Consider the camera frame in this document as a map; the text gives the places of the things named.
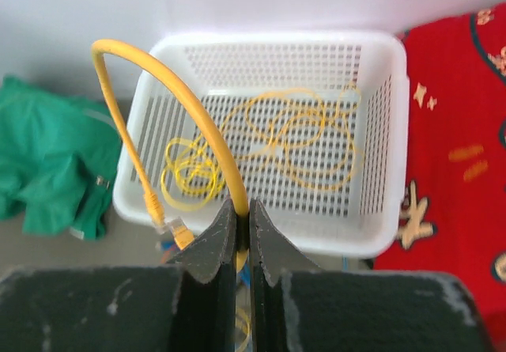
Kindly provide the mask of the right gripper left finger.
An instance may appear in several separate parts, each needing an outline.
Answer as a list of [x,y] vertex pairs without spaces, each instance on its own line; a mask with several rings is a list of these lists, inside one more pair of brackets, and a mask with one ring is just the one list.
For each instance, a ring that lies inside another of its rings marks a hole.
[[183,269],[169,351],[233,351],[236,212],[227,199],[210,226],[173,259]]

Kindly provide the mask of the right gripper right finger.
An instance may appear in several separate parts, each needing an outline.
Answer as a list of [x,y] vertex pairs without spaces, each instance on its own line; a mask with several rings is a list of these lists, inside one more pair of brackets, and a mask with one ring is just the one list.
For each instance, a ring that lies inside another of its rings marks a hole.
[[255,351],[325,350],[325,272],[274,225],[253,199],[249,213],[251,311]]

